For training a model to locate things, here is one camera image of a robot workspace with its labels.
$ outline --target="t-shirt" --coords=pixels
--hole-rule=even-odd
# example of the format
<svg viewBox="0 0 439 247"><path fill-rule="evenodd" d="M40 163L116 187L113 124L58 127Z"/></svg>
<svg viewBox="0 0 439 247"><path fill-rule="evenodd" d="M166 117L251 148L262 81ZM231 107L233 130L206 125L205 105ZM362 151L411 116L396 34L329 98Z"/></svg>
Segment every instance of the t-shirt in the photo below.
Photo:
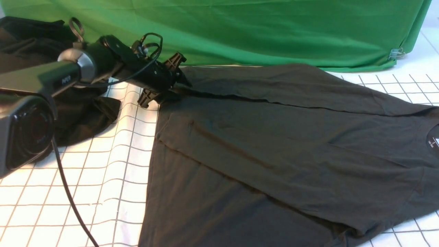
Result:
<svg viewBox="0 0 439 247"><path fill-rule="evenodd" d="M439 209L439 108L316 67L184 69L140 247L356 246Z"/></svg>

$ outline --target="table surface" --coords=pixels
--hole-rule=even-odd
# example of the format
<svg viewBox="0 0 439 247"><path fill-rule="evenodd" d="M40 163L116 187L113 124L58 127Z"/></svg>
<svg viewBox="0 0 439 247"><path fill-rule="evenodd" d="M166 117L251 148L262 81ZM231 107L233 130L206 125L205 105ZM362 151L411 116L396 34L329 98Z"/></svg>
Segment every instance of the table surface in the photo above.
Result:
<svg viewBox="0 0 439 247"><path fill-rule="evenodd" d="M432 4L439 9L438 1ZM439 19L427 15L415 49L394 68L332 74L411 103L439 106L438 68ZM138 244L158 113L155 103L137 106L140 91L127 83L112 86L106 95L122 101L118 120L92 139L60 148L74 201L100 246ZM0 247L92 246L68 203L53 153L0 180L0 195ZM405 246L439 246L439 212L362 245Z"/></svg>

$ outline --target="green fabric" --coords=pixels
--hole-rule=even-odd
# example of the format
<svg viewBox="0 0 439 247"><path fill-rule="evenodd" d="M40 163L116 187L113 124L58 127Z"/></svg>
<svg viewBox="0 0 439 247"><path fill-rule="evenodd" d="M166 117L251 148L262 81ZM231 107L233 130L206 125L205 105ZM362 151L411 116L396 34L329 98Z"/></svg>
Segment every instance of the green fabric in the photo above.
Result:
<svg viewBox="0 0 439 247"><path fill-rule="evenodd" d="M165 59L186 65L306 63L336 72L396 64L413 49L431 0L0 0L6 15L55 21L77 17L87 41L113 34L127 45L164 38Z"/></svg>

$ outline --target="black cable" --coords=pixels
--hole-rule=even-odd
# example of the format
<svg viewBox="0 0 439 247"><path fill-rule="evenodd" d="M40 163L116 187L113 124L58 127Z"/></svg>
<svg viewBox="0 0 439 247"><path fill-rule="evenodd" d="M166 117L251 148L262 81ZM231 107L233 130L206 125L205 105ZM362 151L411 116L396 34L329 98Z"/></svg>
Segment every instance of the black cable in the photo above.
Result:
<svg viewBox="0 0 439 247"><path fill-rule="evenodd" d="M127 77L125 79L122 79L122 80L117 80L117 81L107 82L107 83L96 83L96 84L78 82L75 85L76 86L82 86L82 87L108 87L108 86L111 86L111 85L114 85L114 84L118 84L118 83L130 80L130 79L136 77L137 75L139 75L140 73L142 73L146 68L148 68L149 66L151 66L151 64L153 64L153 63L155 63L157 61L157 59L160 57L160 54L162 53L162 47L163 47L163 37L161 35L159 35L159 34L156 34L156 33L147 33L147 34L145 34L142 37L141 41L143 42L143 40L145 40L146 36L148 36L148 35L153 35L153 36L159 37L160 38L160 44L159 44L159 47L157 48L157 50L154 51L154 54L156 52L157 52L157 54L143 68L141 68L137 72L133 73L129 77Z"/></svg>
<svg viewBox="0 0 439 247"><path fill-rule="evenodd" d="M81 33L76 30L75 26L73 25L74 23L78 26ZM73 34L78 38L78 42L84 43L84 27L82 26L81 22L77 18L72 17L68 21L68 26L72 30Z"/></svg>
<svg viewBox="0 0 439 247"><path fill-rule="evenodd" d="M61 164L61 157L59 155L58 145L56 144L55 137L52 138L52 147L55 151L56 161L58 163L59 175L61 176L62 185L64 186L65 193L67 194L67 198L68 198L68 201L70 202L70 205L72 206L73 212L75 213L76 218L79 221L79 224L84 229L87 236L90 238L90 241L93 243L94 247L99 247L96 240L93 238L90 231L85 226L84 221L82 220L81 216L79 215L78 209L76 208L75 202L73 201L72 194L70 193L70 190L68 189L67 180L65 179L64 170L63 170L62 164Z"/></svg>

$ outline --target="black cloth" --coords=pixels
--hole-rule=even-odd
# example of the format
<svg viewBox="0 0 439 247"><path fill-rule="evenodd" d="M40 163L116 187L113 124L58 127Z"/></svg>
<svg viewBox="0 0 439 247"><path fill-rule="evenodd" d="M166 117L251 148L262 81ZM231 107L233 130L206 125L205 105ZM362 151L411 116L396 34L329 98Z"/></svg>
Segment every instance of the black cloth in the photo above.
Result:
<svg viewBox="0 0 439 247"><path fill-rule="evenodd" d="M0 19L0 73L57 61L59 54L77 39L63 24L16 17ZM71 87L54 97L58 110L54 135L59 146L89 139L117 119L121 102L102 97L106 92L107 88Z"/></svg>
<svg viewBox="0 0 439 247"><path fill-rule="evenodd" d="M184 69L140 247L353 247L439 209L439 108L308 65Z"/></svg>

